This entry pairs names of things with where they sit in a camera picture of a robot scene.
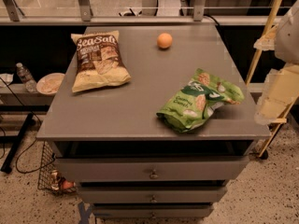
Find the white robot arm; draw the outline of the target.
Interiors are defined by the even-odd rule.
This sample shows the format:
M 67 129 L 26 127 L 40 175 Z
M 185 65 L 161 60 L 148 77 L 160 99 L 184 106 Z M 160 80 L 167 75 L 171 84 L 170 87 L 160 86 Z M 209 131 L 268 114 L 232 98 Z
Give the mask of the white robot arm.
M 265 125 L 277 119 L 299 96 L 299 1 L 253 47 L 259 51 L 273 50 L 285 63 L 280 70 L 270 70 L 258 100 L 254 119 Z

